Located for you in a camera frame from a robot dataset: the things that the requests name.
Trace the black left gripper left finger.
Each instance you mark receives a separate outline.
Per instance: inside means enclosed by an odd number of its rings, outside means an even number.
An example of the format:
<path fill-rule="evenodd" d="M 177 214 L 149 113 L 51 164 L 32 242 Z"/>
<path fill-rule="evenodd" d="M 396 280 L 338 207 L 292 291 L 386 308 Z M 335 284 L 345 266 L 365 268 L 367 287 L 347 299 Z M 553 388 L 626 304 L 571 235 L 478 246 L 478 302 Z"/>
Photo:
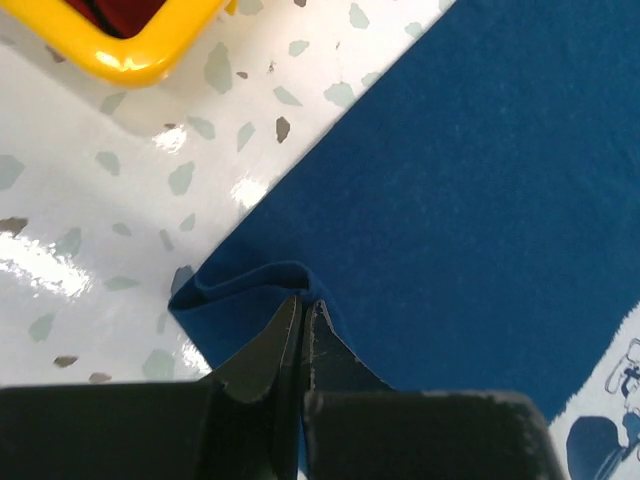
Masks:
<path fill-rule="evenodd" d="M 293 479 L 303 312 L 196 381 L 5 388 L 5 479 Z"/>

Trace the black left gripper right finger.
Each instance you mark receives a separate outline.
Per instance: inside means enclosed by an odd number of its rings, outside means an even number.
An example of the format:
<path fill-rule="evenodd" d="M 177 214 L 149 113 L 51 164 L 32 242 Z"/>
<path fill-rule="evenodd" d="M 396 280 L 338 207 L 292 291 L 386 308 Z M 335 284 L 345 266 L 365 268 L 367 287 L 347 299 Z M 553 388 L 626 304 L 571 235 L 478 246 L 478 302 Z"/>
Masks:
<path fill-rule="evenodd" d="M 516 392 L 400 392 L 308 311 L 303 425 L 311 479 L 561 479 L 533 402 Z"/>

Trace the blue printed t-shirt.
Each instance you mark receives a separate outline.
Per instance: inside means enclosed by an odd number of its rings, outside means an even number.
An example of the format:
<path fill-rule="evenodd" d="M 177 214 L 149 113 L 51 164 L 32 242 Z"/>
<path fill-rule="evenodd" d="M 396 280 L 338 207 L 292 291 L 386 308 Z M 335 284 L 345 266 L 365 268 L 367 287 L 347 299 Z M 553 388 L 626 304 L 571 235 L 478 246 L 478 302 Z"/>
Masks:
<path fill-rule="evenodd" d="M 211 366 L 323 301 L 401 390 L 515 390 L 639 475 L 639 5 L 458 1 L 172 296 Z"/>

